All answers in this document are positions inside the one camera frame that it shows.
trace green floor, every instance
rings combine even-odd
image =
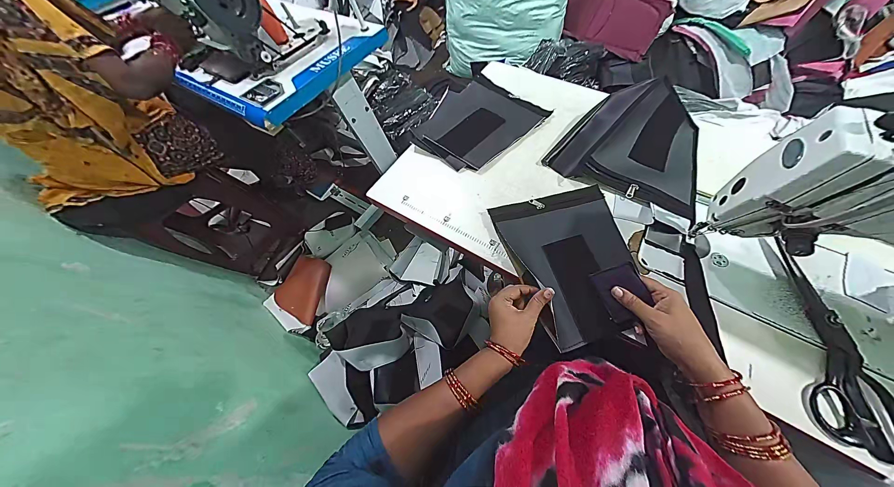
[[[303,485],[349,436],[317,349],[247,278],[65,229],[34,170],[0,144],[0,485]]]

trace light blue plastic bag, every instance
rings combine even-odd
[[[521,65],[542,39],[558,40],[568,0],[446,0],[451,73],[474,61]]]

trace metal table leg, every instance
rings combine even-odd
[[[372,159],[375,168],[379,173],[385,173],[397,160],[397,154],[351,74],[343,75],[336,83],[332,99],[342,118]]]

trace forearm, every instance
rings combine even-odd
[[[720,356],[706,356],[701,363],[680,367],[692,382],[712,382],[730,379],[732,371]],[[716,394],[741,388],[740,384],[727,386],[722,390],[708,390],[705,394]],[[698,405],[699,414],[705,425],[719,433],[739,436],[763,435],[772,432],[772,424],[763,410],[754,402],[751,395],[741,396],[713,402],[702,402]],[[801,487],[815,486],[810,474],[801,466],[794,456],[782,461],[750,459],[718,449],[723,459],[756,487]]]
[[[173,60],[149,50],[130,62],[113,52],[86,61],[110,87],[131,100],[148,100],[162,93],[173,81]]]
[[[512,368],[505,358],[483,349],[454,373],[469,393],[479,399]],[[379,434],[398,472],[416,477],[432,452],[465,412],[443,379],[400,402],[378,418]]]

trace scissors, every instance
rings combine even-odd
[[[826,347],[825,379],[810,390],[807,398],[813,421],[834,441],[865,448],[876,459],[894,464],[894,448],[885,429],[890,428],[894,416],[894,397],[863,371],[863,356],[838,314],[822,302],[782,241],[777,238],[776,244],[786,273],[804,303],[805,315]],[[838,402],[827,405],[836,414],[836,424],[829,423],[820,412],[820,399]]]

